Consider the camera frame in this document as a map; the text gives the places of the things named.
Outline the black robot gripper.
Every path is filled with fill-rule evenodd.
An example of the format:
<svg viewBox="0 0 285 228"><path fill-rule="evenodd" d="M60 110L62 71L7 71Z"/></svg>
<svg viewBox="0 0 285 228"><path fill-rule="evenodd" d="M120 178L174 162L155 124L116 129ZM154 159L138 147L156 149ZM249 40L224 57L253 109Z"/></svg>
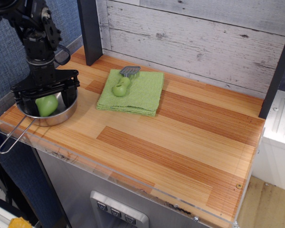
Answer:
<svg viewBox="0 0 285 228"><path fill-rule="evenodd" d="M40 116L36 99L61 92L65 107L76 99L76 90L80 86L77 70L55 69L53 64L29 64L29 75L19 83L11 86L17 104L23 101L25 113Z"/></svg>

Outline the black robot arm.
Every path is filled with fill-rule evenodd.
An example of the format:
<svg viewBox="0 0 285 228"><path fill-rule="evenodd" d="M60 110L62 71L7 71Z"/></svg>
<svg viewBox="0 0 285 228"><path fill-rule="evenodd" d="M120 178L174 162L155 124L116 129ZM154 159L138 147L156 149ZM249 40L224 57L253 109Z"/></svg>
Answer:
<svg viewBox="0 0 285 228"><path fill-rule="evenodd" d="M43 98L60 93L64 105L76 100L80 86L77 70L58 70L55 51L60 45L61 31L56 28L51 11L44 0L0 0L0 21L6 19L15 29L26 52L29 75L11 86L15 102L28 115L43 117L38 105Z"/></svg>

